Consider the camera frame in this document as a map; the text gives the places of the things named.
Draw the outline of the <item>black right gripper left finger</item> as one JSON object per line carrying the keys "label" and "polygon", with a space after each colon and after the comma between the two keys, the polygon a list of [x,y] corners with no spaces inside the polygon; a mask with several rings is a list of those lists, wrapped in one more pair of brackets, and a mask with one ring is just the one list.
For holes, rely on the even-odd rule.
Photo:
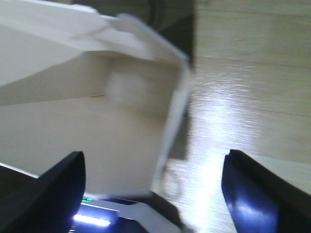
{"label": "black right gripper left finger", "polygon": [[0,201],[2,233],[67,233],[86,187],[83,152],[74,151]]}

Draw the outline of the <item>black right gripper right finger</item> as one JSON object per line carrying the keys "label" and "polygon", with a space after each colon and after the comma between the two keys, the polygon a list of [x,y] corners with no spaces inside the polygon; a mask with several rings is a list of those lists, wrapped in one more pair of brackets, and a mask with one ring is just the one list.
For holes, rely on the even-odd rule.
{"label": "black right gripper right finger", "polygon": [[309,233],[311,196],[241,150],[225,156],[221,188],[239,233]]}

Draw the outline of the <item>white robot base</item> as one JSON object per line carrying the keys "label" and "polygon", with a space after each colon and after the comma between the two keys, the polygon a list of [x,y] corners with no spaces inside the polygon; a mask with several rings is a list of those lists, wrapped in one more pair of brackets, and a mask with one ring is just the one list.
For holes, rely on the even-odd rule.
{"label": "white robot base", "polygon": [[143,202],[84,197],[70,233],[180,233],[182,227]]}

